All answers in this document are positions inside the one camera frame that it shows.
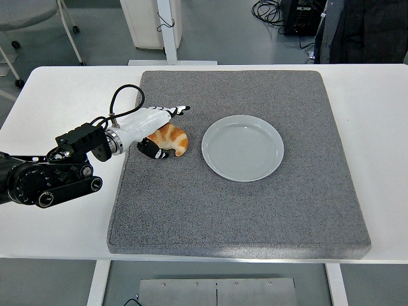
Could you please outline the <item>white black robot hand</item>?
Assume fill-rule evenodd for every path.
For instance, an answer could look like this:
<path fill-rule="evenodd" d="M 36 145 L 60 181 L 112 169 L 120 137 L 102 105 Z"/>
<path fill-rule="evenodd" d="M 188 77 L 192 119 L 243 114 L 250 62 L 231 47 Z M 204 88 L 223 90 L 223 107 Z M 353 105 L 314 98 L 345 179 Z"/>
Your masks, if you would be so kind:
<path fill-rule="evenodd" d="M 138 150 L 152 159 L 168 157 L 168 150 L 174 150 L 177 157 L 182 156 L 189 145 L 186 132 L 170 123 L 176 115 L 182 115 L 189 106 L 174 108 L 141 108 L 126 118 L 119 128 L 111 128 L 115 136 L 116 154 L 127 150 L 134 142 Z"/>

